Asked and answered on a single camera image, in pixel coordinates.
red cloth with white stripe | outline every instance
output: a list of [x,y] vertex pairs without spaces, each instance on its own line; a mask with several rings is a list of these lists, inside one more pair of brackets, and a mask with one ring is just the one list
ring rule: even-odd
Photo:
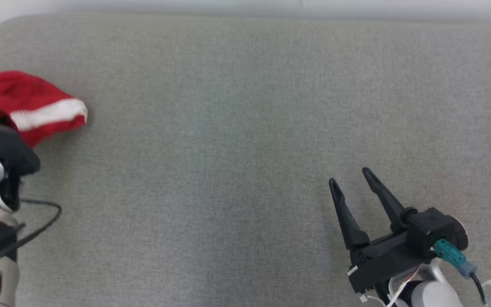
[[29,146],[54,132],[83,126],[86,117],[83,101],[42,78],[19,71],[0,72],[0,124],[13,126]]

black cable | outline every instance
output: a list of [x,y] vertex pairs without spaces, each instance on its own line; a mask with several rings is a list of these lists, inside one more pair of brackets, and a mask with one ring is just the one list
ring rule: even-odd
[[479,290],[479,294],[481,295],[481,302],[483,303],[483,305],[486,305],[486,297],[484,295],[484,290],[482,289],[482,284],[479,281],[479,279],[477,278],[477,275],[475,275],[475,272],[471,272],[471,274],[469,274],[469,276],[471,276],[471,278],[473,278],[473,281],[475,282],[475,285],[477,286],[477,289]]
[[[5,255],[7,255],[8,253],[10,253],[12,251],[15,251],[16,249],[19,249],[20,247],[24,246],[24,244],[26,244],[26,243],[30,242],[31,240],[35,239],[35,237],[37,237],[38,235],[40,235],[43,231],[46,231],[46,229],[48,229],[52,224],[54,224],[54,222],[56,222],[56,220],[58,220],[58,218],[60,217],[60,214],[62,213],[62,206],[60,206],[59,204],[56,204],[56,203],[45,202],[43,200],[28,200],[28,199],[21,199],[20,202],[28,203],[28,204],[35,204],[35,205],[53,206],[53,207],[55,207],[55,208],[58,209],[58,212],[43,227],[41,227],[41,228],[37,229],[36,231],[30,233],[29,235],[26,235],[22,239],[16,241],[16,243],[14,243],[12,245],[9,245],[8,247],[0,250],[0,258],[4,257]],[[26,224],[24,224],[24,223],[18,225],[17,227],[15,227],[12,230],[11,233],[7,233],[5,235],[2,235],[0,237],[0,241],[6,239],[10,235],[16,235],[16,233],[20,229],[23,229],[25,226],[26,226]]]

teal connector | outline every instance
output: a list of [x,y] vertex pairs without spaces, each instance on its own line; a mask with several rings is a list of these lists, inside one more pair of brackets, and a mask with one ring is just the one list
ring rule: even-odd
[[458,269],[465,279],[471,278],[471,272],[477,272],[477,267],[468,262],[465,255],[445,239],[440,239],[435,243],[435,253]]

red garment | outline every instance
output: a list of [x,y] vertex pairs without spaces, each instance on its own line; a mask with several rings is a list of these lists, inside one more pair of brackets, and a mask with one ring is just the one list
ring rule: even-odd
[[84,125],[86,117],[83,101],[42,78],[25,72],[0,72],[0,124],[13,126],[30,147],[54,132]]

red cloth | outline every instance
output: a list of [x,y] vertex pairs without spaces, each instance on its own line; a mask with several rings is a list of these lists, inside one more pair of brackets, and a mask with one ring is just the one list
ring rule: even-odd
[[13,126],[29,146],[54,132],[83,126],[86,117],[82,101],[42,78],[25,72],[0,72],[0,124]]

